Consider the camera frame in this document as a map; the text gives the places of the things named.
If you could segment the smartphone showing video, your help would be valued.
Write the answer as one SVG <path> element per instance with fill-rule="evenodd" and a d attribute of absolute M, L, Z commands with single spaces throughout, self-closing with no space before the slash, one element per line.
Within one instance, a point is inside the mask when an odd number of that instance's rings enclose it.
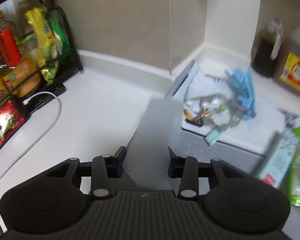
<path fill-rule="evenodd" d="M 0 107 L 0 150 L 30 118 L 26 107 L 15 95 Z"/>

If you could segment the yellow green snack bag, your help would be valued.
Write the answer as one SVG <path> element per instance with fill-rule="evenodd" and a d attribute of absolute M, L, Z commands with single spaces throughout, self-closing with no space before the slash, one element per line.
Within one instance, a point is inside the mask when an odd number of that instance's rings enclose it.
<path fill-rule="evenodd" d="M 24 13 L 37 40 L 37 61 L 40 72 L 48 85 L 52 84 L 58 68 L 59 56 L 70 49 L 56 18 L 46 7 L 34 7 Z"/>

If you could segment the blue plastic wrapper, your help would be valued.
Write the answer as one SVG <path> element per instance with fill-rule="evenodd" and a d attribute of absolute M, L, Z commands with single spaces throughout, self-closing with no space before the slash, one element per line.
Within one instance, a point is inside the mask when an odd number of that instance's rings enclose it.
<path fill-rule="evenodd" d="M 242 118 L 251 120 L 256 117 L 255 91 L 250 70 L 235 68 L 232 71 L 225 70 L 230 86 L 234 89 L 237 103 L 242 110 Z"/>

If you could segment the translucent white plastic bag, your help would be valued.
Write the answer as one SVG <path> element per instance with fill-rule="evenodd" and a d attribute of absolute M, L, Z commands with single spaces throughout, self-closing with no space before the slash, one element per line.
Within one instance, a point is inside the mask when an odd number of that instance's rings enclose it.
<path fill-rule="evenodd" d="M 183 104 L 152 99 L 132 137 L 123 162 L 124 185 L 129 190 L 171 190 L 168 176 L 168 139 L 174 124 L 180 124 Z"/>

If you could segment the large cooking wine jug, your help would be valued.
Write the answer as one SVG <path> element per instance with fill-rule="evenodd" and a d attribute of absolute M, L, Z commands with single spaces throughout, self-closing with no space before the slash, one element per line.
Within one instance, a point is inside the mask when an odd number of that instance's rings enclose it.
<path fill-rule="evenodd" d="M 273 79 L 300 96 L 300 27 L 293 30 L 282 42 Z"/>

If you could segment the dark soy sauce dispenser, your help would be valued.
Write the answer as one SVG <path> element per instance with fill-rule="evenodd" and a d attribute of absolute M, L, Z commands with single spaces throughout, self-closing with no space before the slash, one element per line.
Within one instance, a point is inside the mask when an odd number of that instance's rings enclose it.
<path fill-rule="evenodd" d="M 281 20 L 269 16 L 263 29 L 256 55 L 251 64 L 255 72 L 267 78 L 272 77 L 282 39 L 283 25 Z"/>

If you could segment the orange cap oil bottle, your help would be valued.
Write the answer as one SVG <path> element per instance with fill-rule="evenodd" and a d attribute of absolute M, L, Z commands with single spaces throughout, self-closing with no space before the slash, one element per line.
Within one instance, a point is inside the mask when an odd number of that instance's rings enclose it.
<path fill-rule="evenodd" d="M 41 78 L 29 51 L 19 41 L 16 25 L 0 11 L 0 76 L 8 88 L 21 98 L 32 95 Z"/>

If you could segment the black metal spice rack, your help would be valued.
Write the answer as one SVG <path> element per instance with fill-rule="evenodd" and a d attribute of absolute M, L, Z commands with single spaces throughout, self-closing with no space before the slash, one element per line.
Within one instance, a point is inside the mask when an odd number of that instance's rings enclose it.
<path fill-rule="evenodd" d="M 43 4 L 24 13 L 32 31 L 16 38 L 11 28 L 0 27 L 0 71 L 8 93 L 29 97 L 24 87 L 40 77 L 37 91 L 57 92 L 58 84 L 83 71 L 68 19 L 61 7 L 47 9 Z M 5 21 L 0 18 L 0 25 Z"/>

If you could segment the grey countertop mat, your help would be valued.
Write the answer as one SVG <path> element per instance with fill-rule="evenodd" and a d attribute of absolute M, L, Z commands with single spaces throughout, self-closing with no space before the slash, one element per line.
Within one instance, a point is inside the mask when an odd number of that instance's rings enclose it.
<path fill-rule="evenodd" d="M 245 151 L 222 142 L 216 142 L 212 146 L 208 146 L 202 136 L 183 129 L 172 129 L 170 131 L 168 145 L 176 155 L 189 155 L 203 163 L 208 163 L 213 158 L 219 158 L 249 174 L 255 174 L 265 159 L 263 155 Z M 300 207 L 291 207 L 283 231 L 291 239 L 300 239 Z"/>

